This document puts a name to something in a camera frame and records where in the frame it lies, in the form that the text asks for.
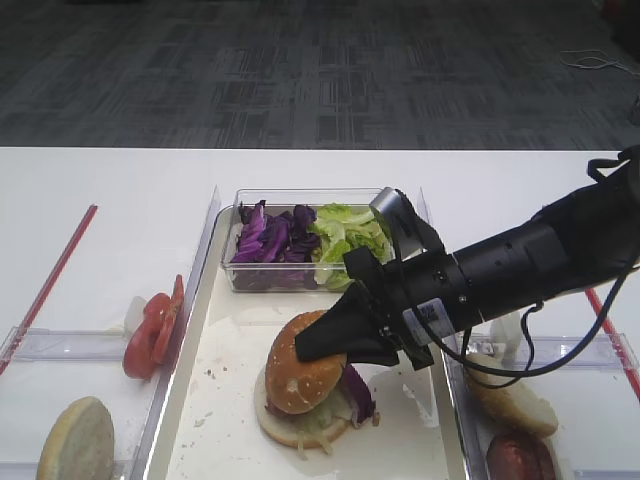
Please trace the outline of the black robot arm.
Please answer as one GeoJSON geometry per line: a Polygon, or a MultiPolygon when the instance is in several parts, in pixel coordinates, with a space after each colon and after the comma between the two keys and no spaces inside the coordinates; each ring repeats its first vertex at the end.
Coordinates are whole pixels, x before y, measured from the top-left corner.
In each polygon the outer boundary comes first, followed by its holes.
{"type": "Polygon", "coordinates": [[[393,366],[405,353],[422,369],[458,332],[604,282],[620,287],[639,264],[639,150],[593,159],[587,172],[591,185],[452,253],[401,191],[383,189],[370,210],[394,258],[381,263],[365,247],[345,255],[350,285],[296,336],[297,357],[393,366]]]}

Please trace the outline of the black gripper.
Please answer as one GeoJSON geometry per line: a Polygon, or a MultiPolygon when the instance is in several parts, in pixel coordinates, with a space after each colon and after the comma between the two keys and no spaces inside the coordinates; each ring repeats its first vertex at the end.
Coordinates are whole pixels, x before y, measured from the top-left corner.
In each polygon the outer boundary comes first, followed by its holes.
{"type": "Polygon", "coordinates": [[[349,363],[392,367],[404,352],[416,370],[433,364],[430,346],[469,366],[445,339],[481,323],[479,297],[450,254],[422,253],[383,265],[365,247],[345,255],[353,283],[295,336],[300,361],[345,354],[349,363]]]}

